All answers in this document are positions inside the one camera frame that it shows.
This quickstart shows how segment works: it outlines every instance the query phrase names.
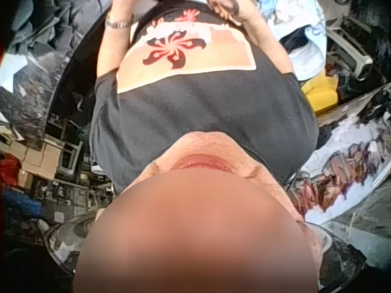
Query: metal watch band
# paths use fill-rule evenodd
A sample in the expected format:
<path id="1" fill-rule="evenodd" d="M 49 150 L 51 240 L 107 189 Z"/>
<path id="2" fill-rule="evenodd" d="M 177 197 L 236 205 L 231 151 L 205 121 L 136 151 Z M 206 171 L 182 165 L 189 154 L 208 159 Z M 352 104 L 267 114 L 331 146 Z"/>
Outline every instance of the metal watch band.
<path id="1" fill-rule="evenodd" d="M 125 21 L 111 21 L 109 13 L 106 15 L 105 25 L 110 27 L 111 29 L 127 29 L 131 27 L 133 24 L 133 15 L 130 20 Z"/>

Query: lips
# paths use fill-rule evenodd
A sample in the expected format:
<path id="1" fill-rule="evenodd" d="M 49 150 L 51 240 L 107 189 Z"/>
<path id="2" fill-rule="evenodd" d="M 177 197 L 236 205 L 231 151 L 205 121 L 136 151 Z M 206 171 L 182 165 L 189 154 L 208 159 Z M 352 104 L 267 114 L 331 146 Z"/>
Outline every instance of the lips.
<path id="1" fill-rule="evenodd" d="M 208 154 L 192 154 L 186 156 L 175 163 L 171 170 L 189 168 L 212 169 L 234 174 L 232 168 L 225 160 Z"/>

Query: red flower print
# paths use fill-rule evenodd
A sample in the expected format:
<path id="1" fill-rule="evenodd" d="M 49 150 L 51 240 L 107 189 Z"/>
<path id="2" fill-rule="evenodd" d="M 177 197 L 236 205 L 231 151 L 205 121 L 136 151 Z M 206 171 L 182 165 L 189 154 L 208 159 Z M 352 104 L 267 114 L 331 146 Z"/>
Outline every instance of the red flower print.
<path id="1" fill-rule="evenodd" d="M 195 47 L 203 49 L 206 47 L 205 40 L 201 38 L 185 39 L 187 33 L 187 31 L 175 31 L 168 37 L 149 40 L 147 44 L 158 49 L 152 51 L 142 63 L 151 65 L 162 57 L 167 56 L 167 60 L 172 63 L 171 69 L 183 68 L 186 64 L 186 56 L 182 51 L 183 49 L 193 49 Z"/>
<path id="2" fill-rule="evenodd" d="M 179 16 L 175 19 L 175 21 L 196 21 L 196 16 L 200 14 L 197 9 L 187 9 L 183 12 L 183 16 Z"/>
<path id="3" fill-rule="evenodd" d="M 164 22 L 164 18 L 161 17 L 161 18 L 159 18 L 157 21 L 153 20 L 153 21 L 152 21 L 152 26 L 153 26 L 153 27 L 156 27 L 156 26 L 158 26 L 159 23 L 163 23 L 163 22 Z"/>

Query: orange rectangle print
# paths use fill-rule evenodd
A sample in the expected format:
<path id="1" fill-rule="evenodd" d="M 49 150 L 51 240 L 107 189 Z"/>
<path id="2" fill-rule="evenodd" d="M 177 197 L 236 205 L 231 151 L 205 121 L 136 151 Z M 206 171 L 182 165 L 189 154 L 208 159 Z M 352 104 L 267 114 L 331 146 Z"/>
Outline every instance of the orange rectangle print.
<path id="1" fill-rule="evenodd" d="M 121 63 L 118 93 L 178 74 L 256 69 L 249 42 L 227 25 L 159 23 L 147 32 Z"/>

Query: t-shirt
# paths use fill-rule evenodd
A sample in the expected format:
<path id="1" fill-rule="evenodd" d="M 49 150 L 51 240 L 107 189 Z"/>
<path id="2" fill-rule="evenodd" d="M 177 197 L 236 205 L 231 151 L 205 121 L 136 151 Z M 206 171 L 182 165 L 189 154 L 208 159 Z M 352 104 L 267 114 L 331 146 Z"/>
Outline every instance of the t-shirt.
<path id="1" fill-rule="evenodd" d="M 159 5 L 140 24 L 95 86 L 92 155 L 117 190 L 193 131 L 227 134 L 281 184 L 301 168 L 318 125 L 293 73 L 201 4 Z"/>

